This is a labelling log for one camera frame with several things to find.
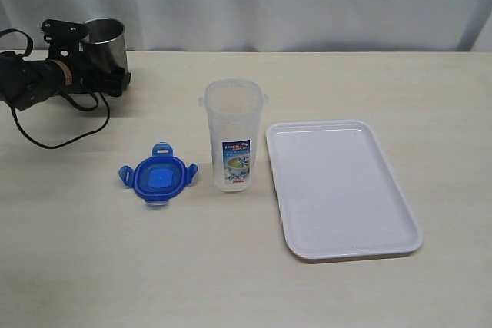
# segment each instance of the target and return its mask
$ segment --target blue plastic lid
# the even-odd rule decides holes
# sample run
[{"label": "blue plastic lid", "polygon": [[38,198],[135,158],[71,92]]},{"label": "blue plastic lid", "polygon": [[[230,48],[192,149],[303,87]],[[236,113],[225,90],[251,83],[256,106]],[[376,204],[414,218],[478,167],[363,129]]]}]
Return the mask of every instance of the blue plastic lid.
[{"label": "blue plastic lid", "polygon": [[135,193],[152,206],[162,204],[175,197],[188,186],[198,167],[192,164],[186,167],[173,156],[171,145],[160,142],[152,149],[152,156],[142,161],[135,170],[125,165],[118,174],[123,183],[135,190]]}]

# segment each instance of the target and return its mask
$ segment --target white curtain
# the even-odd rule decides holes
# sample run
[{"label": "white curtain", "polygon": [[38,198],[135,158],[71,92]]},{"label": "white curtain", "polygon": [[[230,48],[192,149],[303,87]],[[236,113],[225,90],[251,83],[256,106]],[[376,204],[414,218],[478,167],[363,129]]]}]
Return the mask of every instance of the white curtain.
[{"label": "white curtain", "polygon": [[[130,49],[185,51],[492,50],[491,0],[0,0],[0,29],[45,48],[45,18],[108,16]],[[0,48],[21,48],[8,36]]]}]

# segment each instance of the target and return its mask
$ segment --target stainless steel cup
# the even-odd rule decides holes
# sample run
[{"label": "stainless steel cup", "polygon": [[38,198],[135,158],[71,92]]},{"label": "stainless steel cup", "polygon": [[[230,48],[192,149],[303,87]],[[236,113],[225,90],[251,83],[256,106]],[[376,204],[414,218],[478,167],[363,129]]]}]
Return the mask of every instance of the stainless steel cup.
[{"label": "stainless steel cup", "polygon": [[128,72],[125,25],[113,18],[86,21],[88,37],[82,42],[84,52],[100,69],[111,73],[121,67]]}]

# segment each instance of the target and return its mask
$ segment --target white tray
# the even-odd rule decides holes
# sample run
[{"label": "white tray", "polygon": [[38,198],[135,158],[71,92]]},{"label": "white tray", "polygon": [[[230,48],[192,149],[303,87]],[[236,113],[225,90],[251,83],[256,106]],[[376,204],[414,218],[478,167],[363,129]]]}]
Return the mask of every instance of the white tray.
[{"label": "white tray", "polygon": [[411,253],[421,246],[422,231],[365,123],[274,124],[267,143],[293,253],[323,260]]}]

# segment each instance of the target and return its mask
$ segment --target container label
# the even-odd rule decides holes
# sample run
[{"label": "container label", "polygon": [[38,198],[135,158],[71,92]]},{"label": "container label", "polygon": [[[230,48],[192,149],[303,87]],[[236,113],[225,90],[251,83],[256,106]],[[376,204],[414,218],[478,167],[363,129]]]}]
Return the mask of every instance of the container label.
[{"label": "container label", "polygon": [[226,184],[239,184],[249,178],[250,141],[223,142]]}]

